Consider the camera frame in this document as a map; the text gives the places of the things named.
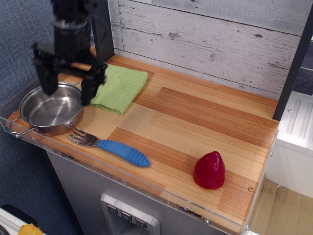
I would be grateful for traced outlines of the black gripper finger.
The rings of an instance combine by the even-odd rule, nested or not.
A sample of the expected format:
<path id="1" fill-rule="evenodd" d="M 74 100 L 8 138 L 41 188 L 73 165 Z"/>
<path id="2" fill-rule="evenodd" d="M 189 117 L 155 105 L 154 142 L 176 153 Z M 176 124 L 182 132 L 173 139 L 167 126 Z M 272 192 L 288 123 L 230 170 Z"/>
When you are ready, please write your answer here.
<path id="1" fill-rule="evenodd" d="M 55 70 L 55 62 L 35 62 L 36 72 L 43 91 L 53 95 L 58 89 L 58 72 Z"/>
<path id="2" fill-rule="evenodd" d="M 105 83 L 104 71 L 89 71 L 82 80 L 81 85 L 81 104 L 83 106 L 90 105 L 91 100 L 96 96 L 100 85 Z"/>

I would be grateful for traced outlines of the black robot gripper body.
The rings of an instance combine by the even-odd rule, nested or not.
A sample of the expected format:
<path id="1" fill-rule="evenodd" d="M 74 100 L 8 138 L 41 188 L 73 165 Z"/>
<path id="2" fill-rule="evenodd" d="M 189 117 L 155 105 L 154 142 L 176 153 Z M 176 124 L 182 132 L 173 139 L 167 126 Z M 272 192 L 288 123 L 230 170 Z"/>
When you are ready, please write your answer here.
<path id="1" fill-rule="evenodd" d="M 84 78 L 89 71 L 100 72 L 106 69 L 105 63 L 94 57 L 89 48 L 91 27 L 85 24 L 79 28 L 54 27 L 54 43 L 35 42 L 33 64 L 35 62 L 55 62 L 55 70 Z"/>

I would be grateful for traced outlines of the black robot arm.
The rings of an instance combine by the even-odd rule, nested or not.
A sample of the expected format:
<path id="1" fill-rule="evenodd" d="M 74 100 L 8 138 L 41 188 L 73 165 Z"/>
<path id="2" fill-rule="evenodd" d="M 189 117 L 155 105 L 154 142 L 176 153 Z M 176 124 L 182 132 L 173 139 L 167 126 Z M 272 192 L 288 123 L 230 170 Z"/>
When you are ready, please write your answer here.
<path id="1" fill-rule="evenodd" d="M 81 103 L 89 105 L 105 82 L 106 61 L 114 55 L 105 0 L 54 0 L 54 43 L 34 43 L 33 63 L 47 95 L 58 88 L 62 72 L 82 78 Z"/>

